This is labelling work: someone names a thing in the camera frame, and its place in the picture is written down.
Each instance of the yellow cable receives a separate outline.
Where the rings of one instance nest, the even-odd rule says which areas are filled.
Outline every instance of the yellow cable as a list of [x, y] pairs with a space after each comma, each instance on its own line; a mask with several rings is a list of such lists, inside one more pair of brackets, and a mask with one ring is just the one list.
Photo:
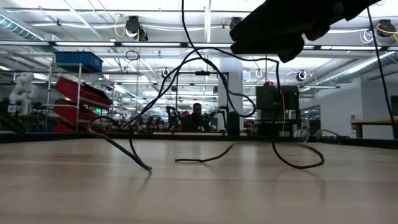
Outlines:
[[284, 132], [285, 131], [285, 122], [286, 122], [285, 96], [284, 96], [284, 93], [282, 93], [282, 91], [280, 91], [280, 94], [282, 95], [282, 103], [284, 106], [284, 123], [282, 125], [282, 132]]
[[119, 20], [119, 16], [116, 16], [116, 23], [114, 24], [114, 25], [115, 25], [115, 27], [114, 27], [114, 33], [115, 33], [118, 37], [123, 38], [124, 35], [126, 34], [126, 23], [127, 23], [127, 21], [124, 21], [123, 34], [120, 35], [120, 34], [118, 33], [118, 28], [116, 28], [116, 25], [118, 24], [118, 20]]
[[390, 32], [390, 31], [382, 30], [382, 29], [380, 29], [380, 26], [381, 26], [381, 24], [377, 25], [377, 29], [379, 31], [383, 32], [383, 33], [386, 33], [386, 34], [398, 34], [398, 32]]

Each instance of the ceiling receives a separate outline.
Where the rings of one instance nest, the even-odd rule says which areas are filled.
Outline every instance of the ceiling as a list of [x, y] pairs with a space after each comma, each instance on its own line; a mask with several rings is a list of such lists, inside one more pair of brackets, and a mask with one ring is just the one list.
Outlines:
[[[193, 42], [212, 42], [212, 43], [230, 43], [232, 42], [229, 37], [229, 29], [222, 28], [223, 24], [227, 24], [233, 16], [245, 17], [258, 5], [262, 4], [262, 0], [229, 0], [229, 4], [225, 4], [222, 0], [197, 0], [197, 1], [186, 1], [186, 24], [189, 29], [196, 29], [190, 31]], [[117, 24], [123, 25], [124, 21], [128, 16], [139, 16], [140, 23], [151, 26], [152, 28], [146, 27], [148, 38], [151, 42], [185, 42], [187, 38], [185, 33], [181, 30], [181, 1], [180, 0], [146, 0], [146, 1], [126, 1], [126, 0], [2, 0], [0, 2], [0, 8], [3, 8], [15, 21], [23, 22], [30, 30], [39, 34], [53, 34], [56, 35], [60, 40], [68, 41], [132, 41], [130, 37], [123, 36], [119, 37], [115, 33], [115, 28], [104, 28], [104, 26], [113, 26], [116, 24], [117, 16], [121, 16], [118, 19]], [[211, 9], [210, 26], [212, 29], [207, 31], [205, 29], [206, 14], [205, 9]], [[396, 25], [398, 24], [398, 1], [396, 0], [385, 0], [381, 1], [377, 5], [371, 7], [371, 13], [373, 15], [373, 21], [377, 24], [380, 19], [390, 19], [391, 22]], [[92, 29], [89, 29], [83, 22], [86, 22], [94, 28], [95, 33]], [[346, 22], [339, 21], [331, 26], [331, 32], [327, 33], [324, 37], [316, 40], [315, 42], [307, 42], [308, 45], [368, 45], [364, 43], [363, 31], [361, 29], [367, 29], [369, 27], [369, 20], [367, 18], [366, 11], [362, 12], [357, 18]], [[210, 32], [210, 39], [206, 38], [205, 33]], [[123, 28], [116, 28], [116, 32], [122, 35]], [[0, 29], [0, 39], [2, 40], [23, 40], [16, 34], [9, 32], [6, 29]], [[377, 40], [381, 45], [398, 45], [393, 37], [381, 38]], [[53, 55], [43, 50], [30, 47], [1, 47], [0, 46], [0, 65], [7, 65], [13, 69], [18, 65], [26, 66], [27, 68], [36, 68], [37, 64], [16, 57], [15, 55], [10, 56], [9, 51], [13, 50], [22, 55], [29, 56], [30, 58], [44, 63], [49, 64]], [[108, 78], [115, 82], [120, 83], [149, 83], [149, 82], [161, 82], [162, 71], [164, 68], [172, 70], [177, 67], [183, 56], [189, 52], [188, 49], [183, 48], [166, 48], [166, 49], [155, 49], [155, 48], [141, 48], [139, 51], [141, 55], [140, 63], [131, 62], [124, 58], [124, 53], [130, 48], [106, 48], [106, 47], [65, 47], [64, 50], [85, 50], [93, 51], [96, 54], [104, 55], [103, 70], [106, 71], [120, 71], [122, 68], [123, 73], [126, 72], [124, 69], [128, 65], [128, 71], [135, 72], [139, 71], [143, 75], [110, 75]], [[220, 64], [220, 58], [225, 55], [216, 54], [215, 52], [208, 52], [209, 59], [215, 63]], [[305, 70], [307, 73], [313, 73], [315, 79], [319, 75], [326, 75], [326, 72], [317, 73], [316, 71], [322, 69], [323, 71], [331, 72], [353, 60], [359, 58], [368, 58], [373, 56], [372, 52], [316, 52], [306, 51], [301, 53], [296, 59], [282, 63], [280, 65], [280, 79], [281, 82], [287, 85], [300, 85], [295, 79], [295, 74], [301, 70]], [[271, 63], [264, 61], [258, 62], [242, 62], [244, 70], [244, 84], [257, 84], [264, 82], [264, 76], [267, 74], [267, 78], [270, 81], [275, 81], [275, 66]], [[183, 71], [192, 72], [197, 70], [207, 69], [205, 63], [202, 61], [194, 61], [187, 64], [182, 68]], [[182, 75], [179, 77], [181, 83], [218, 83], [216, 75], [210, 77], [198, 77], [191, 74]], [[150, 98], [151, 96], [157, 95], [156, 87], [152, 85], [133, 85], [125, 84], [121, 85], [130, 93], [138, 95], [140, 97]], [[245, 86], [244, 92], [248, 95], [253, 95], [253, 87]], [[209, 95], [213, 94], [213, 86], [180, 86], [178, 93], [182, 95]], [[126, 98], [127, 95], [124, 93], [120, 96]], [[164, 103], [170, 103], [173, 101], [164, 100]], [[186, 97], [184, 103], [192, 103], [193, 99]], [[215, 100], [203, 100], [204, 104], [209, 107], [217, 106]]]

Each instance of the pillar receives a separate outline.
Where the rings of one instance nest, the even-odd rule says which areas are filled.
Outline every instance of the pillar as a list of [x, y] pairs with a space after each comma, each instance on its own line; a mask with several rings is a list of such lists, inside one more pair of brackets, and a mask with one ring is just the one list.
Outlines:
[[[221, 72], [229, 73], [228, 87], [234, 93], [243, 92], [243, 66], [239, 59], [236, 58], [220, 58], [219, 69]], [[239, 114], [243, 114], [243, 99], [241, 96], [230, 95], [231, 101]], [[221, 78], [218, 78], [218, 106], [227, 105], [226, 91]], [[229, 110], [232, 111], [231, 103], [228, 103]], [[243, 129], [243, 118], [240, 121], [240, 128]], [[218, 115], [218, 129], [224, 128], [222, 115]]]

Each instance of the blue bin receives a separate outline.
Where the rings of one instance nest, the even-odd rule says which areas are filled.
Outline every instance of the blue bin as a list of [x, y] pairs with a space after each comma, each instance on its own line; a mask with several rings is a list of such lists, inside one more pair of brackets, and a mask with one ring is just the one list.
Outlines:
[[103, 61], [92, 52], [56, 52], [55, 63], [69, 72], [79, 72], [79, 63], [83, 65], [82, 72], [102, 72]]

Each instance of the person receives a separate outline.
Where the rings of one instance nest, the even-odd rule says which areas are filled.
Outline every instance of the person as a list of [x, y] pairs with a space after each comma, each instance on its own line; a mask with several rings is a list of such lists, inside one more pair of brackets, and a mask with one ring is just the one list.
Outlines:
[[205, 131], [209, 131], [210, 125], [202, 120], [201, 104], [195, 103], [193, 105], [193, 113], [184, 117], [182, 121], [182, 132], [199, 132], [201, 131], [201, 128], [203, 128]]

